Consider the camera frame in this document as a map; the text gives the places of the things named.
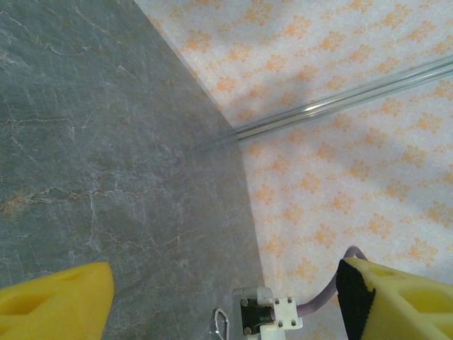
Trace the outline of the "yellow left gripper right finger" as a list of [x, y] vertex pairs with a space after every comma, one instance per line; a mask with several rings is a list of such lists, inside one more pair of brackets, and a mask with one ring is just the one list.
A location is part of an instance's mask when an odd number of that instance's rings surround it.
[[348, 340], [453, 340], [453, 285], [347, 258], [336, 287]]

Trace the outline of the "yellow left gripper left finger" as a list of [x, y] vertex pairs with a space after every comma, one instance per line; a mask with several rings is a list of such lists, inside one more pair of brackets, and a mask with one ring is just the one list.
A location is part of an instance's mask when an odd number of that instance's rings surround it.
[[0, 340], [101, 340], [114, 296], [107, 262], [0, 289]]

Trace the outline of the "aluminium corner frame post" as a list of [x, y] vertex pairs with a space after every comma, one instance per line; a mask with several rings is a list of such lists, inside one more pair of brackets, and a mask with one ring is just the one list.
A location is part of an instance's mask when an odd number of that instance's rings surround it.
[[238, 141], [245, 141], [449, 76], [453, 76], [453, 56], [248, 123], [234, 129], [234, 137]]

